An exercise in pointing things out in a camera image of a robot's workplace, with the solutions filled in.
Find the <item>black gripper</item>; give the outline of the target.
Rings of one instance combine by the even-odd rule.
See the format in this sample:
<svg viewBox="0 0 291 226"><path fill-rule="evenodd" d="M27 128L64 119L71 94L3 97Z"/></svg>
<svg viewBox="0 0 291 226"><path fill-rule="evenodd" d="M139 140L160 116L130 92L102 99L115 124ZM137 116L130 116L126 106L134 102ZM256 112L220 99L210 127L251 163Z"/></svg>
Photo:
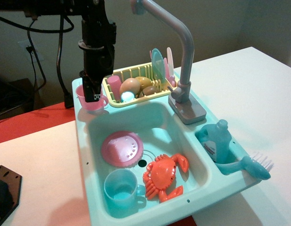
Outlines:
<svg viewBox="0 0 291 226"><path fill-rule="evenodd" d="M86 45L83 40L78 41L78 46L83 50L83 69L86 74L82 78L84 99L86 102L98 102L102 80L114 70L114 46L94 47Z"/></svg>

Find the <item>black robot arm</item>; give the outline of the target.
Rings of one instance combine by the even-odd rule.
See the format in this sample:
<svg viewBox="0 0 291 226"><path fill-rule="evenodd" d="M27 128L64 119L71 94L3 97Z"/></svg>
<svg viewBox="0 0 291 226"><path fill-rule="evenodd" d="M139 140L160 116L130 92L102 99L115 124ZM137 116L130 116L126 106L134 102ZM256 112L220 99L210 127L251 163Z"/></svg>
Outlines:
<svg viewBox="0 0 291 226"><path fill-rule="evenodd" d="M87 103L98 102L101 83L114 69L116 24L108 21L102 0L0 0L0 11L23 11L26 17L82 17L83 93Z"/></svg>

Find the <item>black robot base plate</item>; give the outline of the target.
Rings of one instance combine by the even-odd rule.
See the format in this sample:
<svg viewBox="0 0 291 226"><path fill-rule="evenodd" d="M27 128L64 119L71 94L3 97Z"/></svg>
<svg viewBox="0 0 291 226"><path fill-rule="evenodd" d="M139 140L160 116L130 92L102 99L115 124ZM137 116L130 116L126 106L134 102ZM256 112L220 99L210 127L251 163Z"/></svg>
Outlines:
<svg viewBox="0 0 291 226"><path fill-rule="evenodd" d="M0 165L0 226L19 205L21 184L21 175Z"/></svg>

